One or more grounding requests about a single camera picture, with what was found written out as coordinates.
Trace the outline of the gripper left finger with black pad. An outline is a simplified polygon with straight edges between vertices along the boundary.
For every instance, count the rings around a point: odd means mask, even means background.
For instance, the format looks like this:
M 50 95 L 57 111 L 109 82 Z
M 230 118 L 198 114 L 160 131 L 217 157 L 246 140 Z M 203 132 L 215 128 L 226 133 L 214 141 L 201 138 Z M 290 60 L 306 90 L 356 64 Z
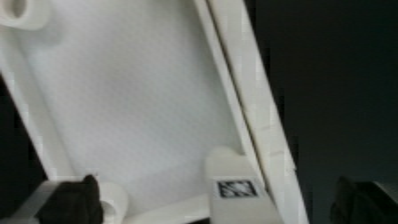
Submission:
M 103 224 L 100 185 L 93 175 L 80 181 L 41 183 L 9 224 Z

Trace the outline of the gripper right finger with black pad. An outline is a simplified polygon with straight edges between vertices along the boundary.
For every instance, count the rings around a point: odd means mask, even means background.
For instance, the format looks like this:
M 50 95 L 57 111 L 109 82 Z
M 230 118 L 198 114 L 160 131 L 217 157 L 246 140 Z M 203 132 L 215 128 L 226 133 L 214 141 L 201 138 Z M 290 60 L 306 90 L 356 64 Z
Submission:
M 331 224 L 398 224 L 398 183 L 340 177 Z

